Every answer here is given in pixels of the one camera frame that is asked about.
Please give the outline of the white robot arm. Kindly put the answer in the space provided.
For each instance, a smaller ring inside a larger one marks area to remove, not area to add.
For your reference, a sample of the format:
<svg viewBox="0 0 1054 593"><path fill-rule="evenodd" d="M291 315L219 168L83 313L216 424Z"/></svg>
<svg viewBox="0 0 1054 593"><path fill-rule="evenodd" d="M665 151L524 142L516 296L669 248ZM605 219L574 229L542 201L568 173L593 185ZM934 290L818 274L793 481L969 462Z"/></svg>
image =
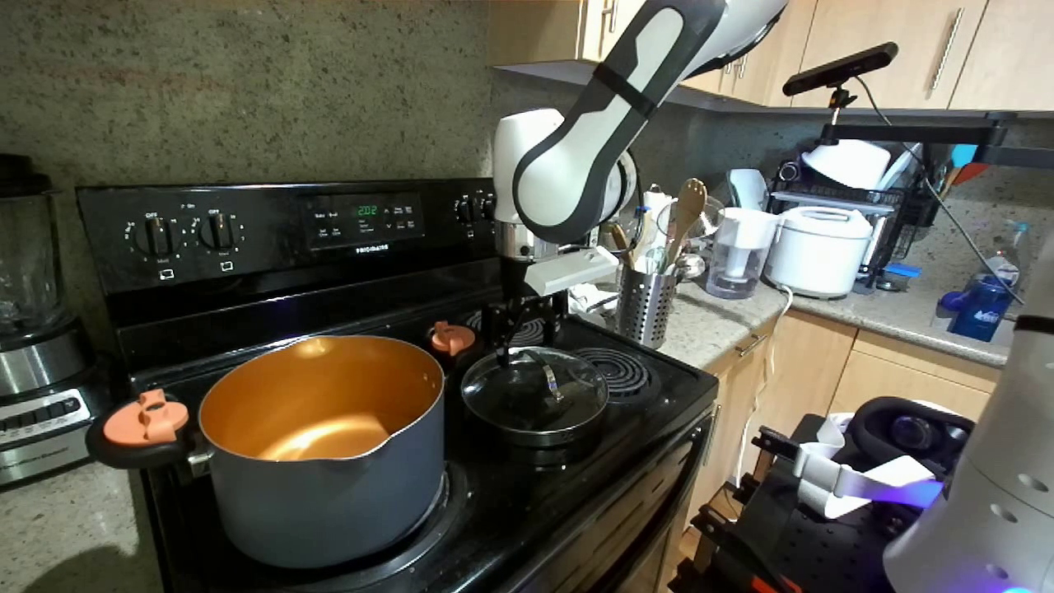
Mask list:
<svg viewBox="0 0 1054 593"><path fill-rule="evenodd" d="M672 88L752 51L787 0L646 0L557 129L495 159L516 219L576 242L618 211L609 172ZM943 493L883 553L897 593L1054 593L1054 239Z"/></svg>

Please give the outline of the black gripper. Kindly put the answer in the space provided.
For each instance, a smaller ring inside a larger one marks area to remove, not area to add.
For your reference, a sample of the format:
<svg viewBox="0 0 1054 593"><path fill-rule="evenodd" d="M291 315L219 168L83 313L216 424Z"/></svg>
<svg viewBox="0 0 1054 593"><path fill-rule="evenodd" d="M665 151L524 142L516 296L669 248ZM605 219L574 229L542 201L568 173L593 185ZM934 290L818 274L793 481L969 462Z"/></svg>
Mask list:
<svg viewBox="0 0 1054 593"><path fill-rule="evenodd" d="M492 345L541 341L549 345L566 320L566 296L541 296L526 287L521 259L499 259L499 296L485 305L482 329Z"/></svg>

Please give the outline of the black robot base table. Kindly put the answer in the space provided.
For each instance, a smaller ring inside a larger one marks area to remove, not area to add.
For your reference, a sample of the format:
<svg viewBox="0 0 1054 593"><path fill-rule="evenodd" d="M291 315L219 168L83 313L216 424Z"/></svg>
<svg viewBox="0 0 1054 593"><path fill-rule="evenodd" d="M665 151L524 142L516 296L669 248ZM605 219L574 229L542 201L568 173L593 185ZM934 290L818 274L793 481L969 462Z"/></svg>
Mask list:
<svg viewBox="0 0 1054 593"><path fill-rule="evenodd" d="M761 428L770 469L696 509L669 593L891 593L883 549L937 499L971 428L897 395Z"/></svg>

